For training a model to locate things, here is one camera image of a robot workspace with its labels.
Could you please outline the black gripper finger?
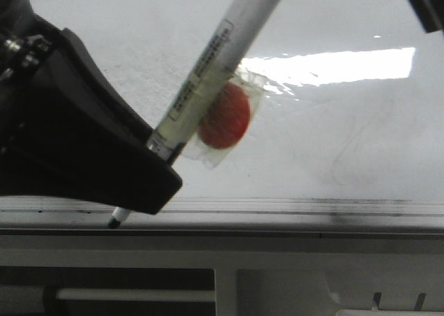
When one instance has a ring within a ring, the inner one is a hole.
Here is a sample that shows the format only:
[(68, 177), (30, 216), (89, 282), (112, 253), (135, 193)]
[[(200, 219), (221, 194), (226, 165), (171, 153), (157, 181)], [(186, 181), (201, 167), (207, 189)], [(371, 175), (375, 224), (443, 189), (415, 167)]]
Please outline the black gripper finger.
[(80, 38), (1, 0), (1, 194), (157, 213), (181, 188)]
[(443, 32), (443, 0), (408, 0), (426, 33)]

